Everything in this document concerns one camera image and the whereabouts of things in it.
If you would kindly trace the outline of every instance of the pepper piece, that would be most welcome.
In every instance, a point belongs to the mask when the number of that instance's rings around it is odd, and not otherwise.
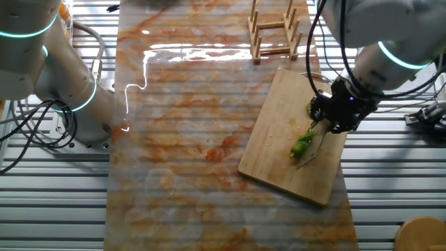
[[[299,137],[299,139],[295,142],[295,144],[291,147],[291,155],[290,158],[300,158],[307,150],[309,143],[313,139],[314,131],[311,128],[308,128],[307,134]]]
[[[300,136],[298,141],[299,142],[305,142],[305,143],[309,144],[310,141],[313,139],[313,137],[314,137],[314,130],[311,129],[311,128],[308,128],[307,134],[303,135],[303,136]]]
[[[291,158],[300,158],[308,148],[308,143],[297,141],[291,147]]]
[[[312,116],[312,104],[308,103],[307,104],[307,111],[308,111],[308,115],[310,115],[310,117]]]

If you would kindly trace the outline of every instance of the orange stain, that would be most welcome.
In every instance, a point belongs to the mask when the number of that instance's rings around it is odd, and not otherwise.
[[[209,162],[221,163],[224,158],[230,156],[236,150],[235,147],[238,145],[238,137],[235,135],[229,135],[228,137],[224,138],[219,148],[208,151],[206,160]]]

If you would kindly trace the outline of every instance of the black cable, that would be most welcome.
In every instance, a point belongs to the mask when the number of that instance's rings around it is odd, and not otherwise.
[[[414,106],[414,105],[421,105],[421,104],[424,104],[424,103],[426,103],[426,102],[432,101],[432,100],[434,100],[435,98],[438,97],[438,95],[439,95],[440,92],[443,90],[443,88],[445,88],[445,86],[446,86],[446,83],[444,83],[444,84],[440,87],[440,89],[433,95],[432,98],[429,98],[428,100],[425,100],[424,102],[418,102],[418,103],[416,103],[416,104],[410,104],[410,105],[403,105],[403,106],[400,106],[400,107],[397,107],[397,108],[389,109],[389,110],[387,110],[387,111],[374,112],[374,113],[393,112],[393,111],[396,111],[396,110],[401,109],[401,108],[411,107],[411,106]]]
[[[23,114],[23,113],[24,113],[24,110],[23,110],[23,107],[22,107],[22,103],[21,103],[20,101],[17,101],[17,103],[18,103],[18,107],[19,107],[19,109],[20,109],[20,112]],[[65,115],[65,118],[66,118],[66,123],[69,124],[67,114],[64,113],[64,115]],[[14,119],[17,118],[14,112],[13,112],[13,118],[14,118]],[[28,123],[26,123],[25,125],[27,126],[27,128],[29,129],[30,132],[33,130],[33,128],[32,128]],[[20,129],[20,132],[21,132],[27,139],[29,138],[29,136],[27,135],[27,133],[24,132],[22,128]],[[36,140],[32,139],[31,141],[32,141],[34,144],[41,145],[41,146],[46,146],[46,147],[51,147],[51,145],[55,145],[55,144],[59,143],[59,142],[63,139],[63,137],[61,137],[60,140],[57,141],[57,142],[47,143],[47,142],[45,142],[43,139],[41,139],[41,138],[38,136],[38,134],[36,134],[34,137],[38,140],[38,141],[36,141]]]
[[[411,89],[409,91],[404,91],[402,93],[397,93],[397,94],[379,94],[379,93],[374,93],[372,91],[369,91],[368,89],[364,88],[355,78],[355,76],[353,75],[353,71],[351,70],[348,61],[347,61],[347,55],[346,55],[346,46],[345,46],[345,33],[346,33],[346,0],[342,0],[341,1],[341,20],[340,20],[340,24],[339,24],[339,31],[340,31],[340,37],[339,37],[339,43],[341,45],[341,53],[342,53],[342,59],[344,61],[344,65],[346,67],[346,70],[348,72],[348,75],[351,78],[352,81],[352,85],[360,90],[365,92],[368,96],[371,97],[376,97],[376,98],[397,98],[397,97],[403,97],[406,96],[408,94],[412,94],[420,89],[423,89],[424,87],[428,86],[430,83],[434,82],[438,76],[441,75],[441,73],[446,71],[446,67],[443,67],[442,69],[440,69],[430,80],[428,80],[427,82],[425,82],[424,84],[415,87],[414,89]]]
[[[25,124],[31,119],[31,117],[36,113],[37,111],[34,111],[30,113],[24,120],[21,122],[14,130],[12,130],[10,133],[5,135],[4,137],[0,138],[0,142],[3,142],[5,139],[8,139],[9,137],[13,136],[16,132],[18,132],[21,128],[25,126]]]
[[[328,67],[329,67],[332,71],[334,71],[339,77],[342,77],[342,76],[337,72],[337,70],[334,69],[334,68],[330,65],[330,62],[328,62],[328,57],[327,57],[327,47],[326,47],[326,44],[325,44],[325,32],[323,31],[322,24],[321,24],[321,21],[320,21],[320,20],[318,20],[318,23],[319,23],[319,28],[321,28],[321,31],[322,31],[323,53],[324,53],[325,61],[327,62]]]
[[[316,88],[316,85],[314,85],[314,81],[313,81],[313,77],[312,77],[312,70],[310,68],[310,64],[309,64],[309,53],[310,53],[310,49],[312,46],[312,39],[313,39],[313,34],[314,34],[314,29],[316,28],[316,25],[318,24],[319,21],[319,17],[322,14],[322,10],[323,7],[325,6],[325,2],[327,0],[322,0],[320,6],[316,6],[316,9],[318,10],[316,13],[316,17],[314,18],[313,24],[311,29],[309,30],[309,34],[308,34],[308,41],[307,41],[307,55],[305,56],[305,64],[307,67],[307,77],[309,80],[309,84],[312,86],[313,92],[314,94],[319,97],[319,92],[318,89]]]
[[[43,111],[43,115],[42,115],[42,116],[39,118],[39,120],[37,121],[37,124],[36,124],[35,128],[34,128],[33,131],[31,132],[31,137],[30,137],[30,138],[28,139],[28,141],[26,142],[26,144],[25,144],[25,146],[24,146],[22,152],[20,153],[19,157],[18,157],[17,159],[15,159],[14,162],[13,162],[11,165],[9,165],[9,166],[3,168],[3,169],[0,171],[0,175],[3,175],[3,174],[5,174],[7,171],[11,170],[13,167],[15,167],[15,166],[20,162],[20,160],[22,160],[23,156],[25,155],[26,151],[27,151],[28,148],[29,148],[29,145],[31,144],[31,140],[32,140],[33,136],[37,133],[37,128],[38,128],[38,126],[40,125],[40,123],[42,123],[42,120],[43,120],[43,118],[45,117],[45,114],[48,112],[48,110],[51,108],[52,105],[53,105],[53,102],[50,102],[50,103],[48,104],[48,106],[45,108],[45,110]]]
[[[64,117],[65,117],[64,126],[65,126],[66,130],[65,130],[65,132],[61,135],[60,138],[58,138],[58,139],[57,139],[56,141],[54,141],[54,142],[45,142],[45,141],[43,141],[43,140],[41,140],[41,139],[40,139],[40,141],[38,142],[38,141],[36,141],[36,140],[33,140],[33,137],[28,136],[27,133],[24,132],[22,129],[20,129],[20,132],[21,132],[27,139],[31,139],[31,142],[33,142],[34,144],[37,144],[37,145],[39,145],[39,146],[44,146],[44,147],[47,147],[47,148],[49,148],[49,149],[60,149],[60,148],[63,148],[63,147],[65,147],[65,146],[69,145],[69,144],[73,141],[73,139],[74,139],[74,137],[75,137],[75,135],[76,135],[76,132],[77,132],[77,119],[76,119],[76,116],[75,116],[74,114],[72,114],[71,109],[68,108],[68,106],[67,106],[66,103],[61,102],[60,100],[57,100],[57,101],[54,101],[54,104],[57,105],[57,106],[59,107],[59,109],[62,111],[62,113],[63,113],[63,115],[64,115]],[[69,119],[70,117],[73,117],[73,123],[74,123],[74,126],[72,127],[72,130],[68,130],[68,129],[71,129],[71,124],[70,124],[70,119]],[[71,134],[71,138],[70,138],[70,140],[68,140],[68,142],[66,142],[64,145],[62,145],[62,146],[58,146],[57,144],[58,144],[59,142],[61,142],[62,140],[64,140],[69,134]]]

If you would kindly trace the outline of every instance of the wooden cutting board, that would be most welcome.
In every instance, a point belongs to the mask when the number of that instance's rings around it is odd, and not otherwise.
[[[330,86],[316,82],[317,89]],[[290,159],[290,148],[312,123],[307,104],[314,92],[306,77],[279,69],[238,166],[241,174],[326,205],[346,141],[346,133],[328,133],[316,157],[301,168]]]

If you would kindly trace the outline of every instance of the wire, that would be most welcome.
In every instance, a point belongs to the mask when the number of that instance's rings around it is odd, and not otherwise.
[[[23,122],[21,124],[19,124],[16,128],[14,128],[14,130],[12,130],[10,133],[8,133],[7,135],[5,135],[4,137],[0,138],[0,142],[3,142],[4,140],[8,139],[9,137],[11,137],[12,135],[14,135],[16,132],[18,132],[22,127],[24,127],[24,125],[26,124],[26,122],[29,121],[29,119],[31,119],[31,116],[33,116],[37,111],[34,111],[33,113],[31,113],[30,115],[28,115],[28,117],[26,117]]]
[[[427,82],[425,82],[424,84],[415,87],[414,89],[411,89],[409,91],[404,91],[402,93],[396,93],[396,94],[379,94],[379,93],[374,93],[372,91],[369,91],[368,89],[364,88],[356,79],[355,76],[353,75],[353,71],[351,70],[348,61],[347,61],[347,55],[346,55],[346,46],[345,46],[345,33],[346,33],[346,0],[342,0],[341,1],[341,20],[340,20],[340,24],[339,24],[339,30],[340,30],[340,45],[341,45],[341,53],[342,53],[342,59],[344,61],[344,65],[346,67],[346,70],[348,72],[348,75],[351,78],[352,81],[352,85],[357,88],[360,91],[365,92],[368,96],[371,97],[377,97],[377,98],[384,98],[384,99],[392,99],[392,98],[397,98],[397,97],[403,97],[406,96],[408,94],[412,94],[416,91],[419,91],[420,89],[423,89],[424,87],[430,85],[430,83],[434,82],[438,76],[440,76],[443,72],[446,71],[446,67],[442,67],[431,79],[429,79]]]
[[[314,81],[313,81],[313,77],[312,77],[312,70],[310,68],[309,55],[310,55],[310,49],[311,49],[311,46],[312,46],[314,29],[316,28],[316,25],[318,24],[319,17],[322,14],[322,10],[323,10],[323,7],[325,6],[325,2],[326,1],[327,0],[322,0],[321,3],[319,4],[320,6],[316,7],[316,9],[318,11],[316,13],[316,17],[314,18],[312,27],[309,30],[308,41],[307,41],[307,53],[306,53],[306,56],[305,56],[305,64],[306,64],[306,67],[307,67],[307,76],[308,76],[309,84],[312,86],[313,92],[316,95],[316,97],[319,97],[320,94],[318,92],[318,89],[316,88],[316,85],[314,85]]]
[[[401,109],[401,108],[411,107],[411,106],[414,106],[414,105],[421,105],[421,104],[424,104],[424,103],[426,103],[426,102],[432,101],[432,100],[434,100],[435,98],[437,98],[437,96],[441,93],[441,91],[443,90],[443,88],[445,88],[445,86],[446,86],[446,83],[444,83],[444,84],[441,86],[441,88],[435,93],[435,95],[434,95],[432,98],[429,98],[428,100],[425,100],[424,102],[418,102],[418,103],[416,103],[416,104],[410,104],[410,105],[403,105],[403,106],[400,106],[400,107],[397,107],[397,108],[394,108],[394,109],[389,109],[389,110],[387,110],[387,111],[374,112],[374,113],[393,112],[393,111],[396,111],[396,110]]]
[[[334,69],[334,68],[330,65],[330,62],[328,61],[328,57],[327,57],[327,47],[326,47],[326,44],[325,44],[325,32],[323,31],[322,24],[321,24],[321,21],[320,21],[320,20],[318,21],[318,23],[319,23],[319,28],[321,28],[321,31],[322,31],[322,39],[323,39],[323,55],[324,55],[324,57],[325,57],[325,61],[327,62],[328,67],[329,67],[332,71],[334,71],[338,76],[342,77],[342,76],[337,72],[337,70]]]
[[[43,142],[43,143],[42,143],[42,142],[36,142],[35,140],[33,140],[33,138],[34,138],[34,137],[37,138],[38,128],[39,128],[40,124],[42,123],[42,121],[43,121],[43,119],[44,119],[46,113],[48,113],[48,110],[49,110],[53,105],[56,105],[56,106],[58,106],[60,109],[63,110],[64,116],[65,116],[65,118],[66,118],[66,121],[65,121],[66,131],[62,134],[61,138],[60,138],[60,139],[57,139],[55,142],[50,142],[50,143],[46,143],[46,142]],[[68,115],[69,115],[69,114],[72,114],[72,111],[71,111],[69,108],[64,108],[65,106],[66,106],[65,103],[60,102],[60,101],[58,101],[58,100],[55,100],[55,101],[44,101],[44,102],[42,102],[42,103],[37,107],[37,109],[33,110],[33,111],[32,111],[32,112],[31,112],[31,113],[30,113],[30,114],[23,120],[23,122],[22,122],[21,124],[18,123],[18,116],[15,117],[14,122],[16,122],[17,127],[16,127],[14,130],[12,130],[10,133],[8,133],[6,136],[2,137],[2,138],[0,139],[0,142],[2,142],[2,141],[4,141],[4,140],[8,139],[9,137],[11,137],[12,135],[14,135],[14,134],[15,134],[17,131],[19,131],[19,130],[24,134],[24,136],[25,136],[28,140],[26,141],[26,144],[25,144],[25,146],[24,146],[22,152],[20,153],[19,157],[17,157],[17,159],[15,159],[14,162],[13,162],[11,165],[9,165],[9,166],[3,168],[2,170],[0,170],[0,175],[3,175],[3,174],[5,174],[7,171],[11,170],[13,167],[15,167],[15,166],[22,160],[23,156],[25,155],[25,153],[26,153],[26,151],[28,150],[28,148],[29,148],[29,146],[31,145],[31,143],[36,143],[36,144],[39,144],[39,145],[41,145],[41,146],[47,146],[47,147],[49,147],[49,148],[51,148],[51,149],[60,149],[60,148],[63,148],[63,147],[65,147],[65,146],[69,145],[69,144],[73,141],[73,139],[75,138],[75,135],[76,135],[76,133],[77,133],[77,119],[76,119],[76,116],[72,116],[72,117],[71,117],[71,119],[72,119],[71,122],[74,123],[74,126],[73,126],[73,127],[70,126],[70,120],[68,119]],[[27,122],[28,122],[29,120],[31,120],[32,116],[34,116],[34,114],[36,114],[37,111],[38,111],[38,109],[40,109],[41,107],[45,107],[45,110],[44,110],[43,113],[40,115],[39,119],[37,120],[36,126],[31,130],[30,135],[27,135],[27,134],[22,130],[22,128],[23,128],[25,125],[27,125]],[[10,110],[11,110],[11,111],[13,112],[13,114],[15,115],[15,111],[13,111],[13,105],[10,106]],[[67,135],[68,133],[71,133],[71,138],[70,138],[70,140],[68,140],[68,141],[67,141],[64,145],[62,145],[62,146],[57,146],[57,143],[59,143],[61,140],[65,139],[65,138],[66,138],[66,135]]]
[[[37,135],[34,135],[34,137],[38,140],[34,140],[32,139],[31,136],[28,136],[26,132],[24,132],[22,129],[20,129],[20,132],[28,139],[31,138],[31,141],[34,144],[37,144],[39,146],[44,146],[50,149],[59,149],[59,148],[63,148],[67,145],[69,145],[69,143],[71,143],[71,141],[74,139],[74,136],[76,135],[77,132],[77,120],[76,117],[74,116],[73,112],[71,109],[66,108],[66,104],[64,102],[61,102],[59,100],[56,100],[55,105],[57,105],[59,107],[59,109],[62,110],[63,115],[65,117],[65,121],[64,121],[64,126],[65,126],[65,132],[61,135],[60,138],[55,139],[56,141],[54,142],[44,142],[41,138],[39,138]],[[26,125],[29,130],[32,130],[31,127],[29,125]],[[63,139],[65,139],[69,134],[72,135],[71,139],[68,141],[68,143],[64,144],[63,146],[58,146],[57,144],[59,142],[61,142]]]
[[[98,55],[96,56],[95,59],[101,60],[102,55],[104,54],[104,50],[105,50],[105,43],[104,43],[104,40],[102,39],[102,36],[100,36],[98,32],[96,32],[92,28],[86,26],[85,24],[81,24],[81,23],[76,22],[76,21],[74,21],[72,24],[73,24],[73,27],[75,27],[76,29],[79,29],[81,31],[85,31],[85,32],[87,32],[88,34],[92,35],[93,37],[95,37],[98,40],[98,42],[99,42],[99,51],[98,51]]]
[[[40,123],[42,123],[42,120],[43,120],[43,118],[45,117],[45,114],[46,114],[46,113],[48,112],[48,110],[51,108],[52,104],[53,104],[53,102],[50,102],[50,103],[48,104],[48,106],[45,108],[45,111],[43,111],[42,116],[41,116],[41,117],[39,118],[39,120],[37,121],[37,124],[36,124],[37,127],[35,127],[34,130],[31,132],[31,137],[30,137],[30,138],[28,139],[28,141],[26,142],[26,144],[25,144],[25,146],[24,146],[22,152],[20,153],[19,157],[18,157],[17,159],[15,159],[14,162],[13,162],[11,165],[9,165],[9,166],[3,168],[3,169],[0,171],[0,174],[2,174],[2,175],[5,174],[7,171],[9,171],[9,170],[11,170],[13,167],[15,167],[15,166],[20,162],[20,160],[22,160],[23,156],[25,155],[26,151],[27,151],[28,148],[29,148],[29,145],[31,144],[32,137],[36,134],[38,126],[40,125]]]
[[[28,115],[28,114],[30,114],[30,113],[32,113],[32,112],[35,112],[35,111],[39,110],[41,107],[44,107],[44,106],[45,106],[45,104],[40,104],[40,105],[38,105],[36,108],[31,109],[31,110],[29,110],[29,111],[26,111],[25,113],[22,113],[22,114],[20,114],[19,116],[16,116],[16,119],[23,119],[26,115]],[[5,121],[0,121],[0,125],[6,124],[6,123],[14,122],[16,119],[15,119],[15,118],[12,118],[12,119],[7,119],[7,120],[5,120]]]
[[[29,110],[29,104],[28,104],[28,99],[29,98],[25,98],[25,108],[28,111]],[[21,111],[21,113],[23,113],[23,109],[22,109],[22,103],[20,101],[18,101],[19,103],[19,109]],[[31,119],[29,120],[29,122],[31,122],[31,124],[33,125],[33,127],[36,126],[36,122],[34,122],[33,118],[31,117]],[[58,140],[59,138],[53,138],[48,136],[46,133],[43,133],[41,130],[37,129],[37,132],[44,138],[49,139],[49,140]]]
[[[299,73],[299,74],[300,74],[300,75],[306,75],[306,76],[308,76],[308,73]],[[319,77],[321,77],[322,79],[327,80],[327,82],[329,82],[330,84],[333,84],[333,80],[329,79],[328,77],[326,77],[326,76],[324,76],[324,75],[322,75],[322,74],[320,74],[320,73],[313,73],[313,72],[312,72],[312,75],[319,76]]]

